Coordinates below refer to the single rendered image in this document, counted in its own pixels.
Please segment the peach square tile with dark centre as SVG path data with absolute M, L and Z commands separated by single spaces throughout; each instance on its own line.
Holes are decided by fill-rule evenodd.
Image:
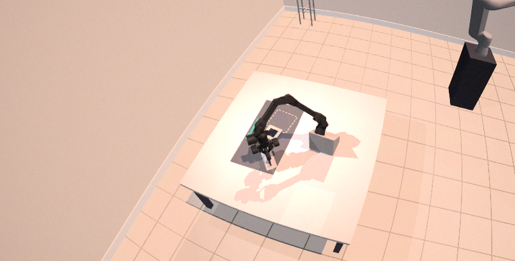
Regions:
M 283 131 L 282 129 L 279 129 L 277 127 L 274 127 L 272 125 L 269 125 L 269 127 L 267 127 L 267 129 L 269 131 L 269 135 L 267 135 L 267 138 L 269 140 L 273 139 L 273 138 L 278 138 L 278 136 L 281 134 L 281 132 Z

